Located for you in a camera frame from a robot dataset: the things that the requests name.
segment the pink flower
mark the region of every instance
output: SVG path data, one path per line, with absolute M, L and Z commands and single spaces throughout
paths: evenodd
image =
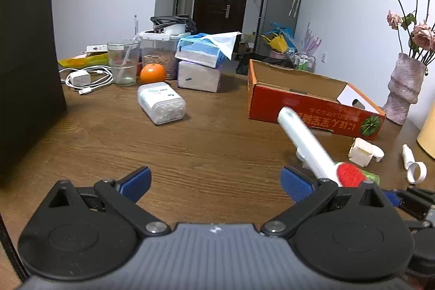
M 391 10 L 388 10 L 387 21 L 390 24 L 390 26 L 393 28 L 393 30 L 397 30 L 403 22 L 400 15 L 393 13 Z
M 426 23 L 414 26 L 412 41 L 424 50 L 430 50 L 435 44 L 435 34 Z

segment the yellow cylinder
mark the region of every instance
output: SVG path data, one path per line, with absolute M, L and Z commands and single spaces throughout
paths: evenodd
M 417 142 L 433 158 L 435 158 L 435 102 L 426 118 L 425 125 L 418 135 Z

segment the wooden table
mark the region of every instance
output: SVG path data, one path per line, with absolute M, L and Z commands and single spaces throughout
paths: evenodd
M 65 88 L 68 113 L 1 177 L 0 211 L 14 243 L 56 181 L 92 186 L 105 177 L 120 179 L 141 165 L 151 168 L 153 184 L 139 205 L 171 225 L 259 227 L 292 205 L 281 190 L 280 171 L 301 163 L 278 124 L 247 118 L 246 77 L 223 76 L 218 94 L 177 91 L 186 100 L 186 117 L 155 126 L 138 105 L 134 87 L 111 86 L 86 96 Z M 315 134 L 335 161 L 347 161 L 352 138 Z M 435 188 L 435 163 L 415 142 L 417 134 L 410 121 L 403 128 L 385 121 L 375 143 L 386 157 L 367 168 L 381 177 L 383 188 L 407 186 L 400 156 L 404 143 L 428 166 L 422 186 Z M 4 253 L 0 284 L 3 290 L 18 285 Z

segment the door handle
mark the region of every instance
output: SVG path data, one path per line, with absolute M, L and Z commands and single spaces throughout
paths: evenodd
M 226 19 L 228 19 L 230 17 L 230 9 L 231 9 L 231 6 L 228 4 L 226 12 L 225 12 L 225 18 Z

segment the red bristles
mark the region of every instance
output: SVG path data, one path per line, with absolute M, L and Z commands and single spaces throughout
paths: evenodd
M 342 163 L 337 167 L 337 176 L 343 187 L 358 187 L 367 179 L 355 165 Z

